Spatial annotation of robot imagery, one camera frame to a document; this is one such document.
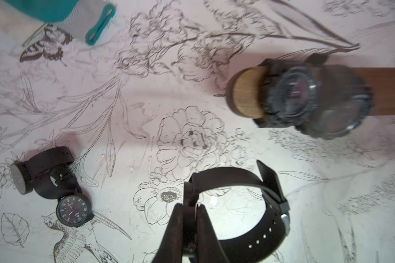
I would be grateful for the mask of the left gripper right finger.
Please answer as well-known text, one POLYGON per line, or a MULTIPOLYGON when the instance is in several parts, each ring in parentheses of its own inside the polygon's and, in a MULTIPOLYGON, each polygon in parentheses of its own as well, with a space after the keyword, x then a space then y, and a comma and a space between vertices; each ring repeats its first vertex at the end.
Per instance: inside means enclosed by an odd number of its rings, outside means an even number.
POLYGON ((204 205, 196 209, 196 262, 229 263, 204 205))

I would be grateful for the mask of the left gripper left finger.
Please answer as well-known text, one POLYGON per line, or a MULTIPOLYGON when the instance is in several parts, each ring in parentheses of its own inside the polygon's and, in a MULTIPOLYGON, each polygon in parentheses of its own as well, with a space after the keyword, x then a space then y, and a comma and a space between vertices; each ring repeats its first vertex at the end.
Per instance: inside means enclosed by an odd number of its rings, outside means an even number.
POLYGON ((183 254, 183 205, 176 204, 152 263, 181 263, 183 254))

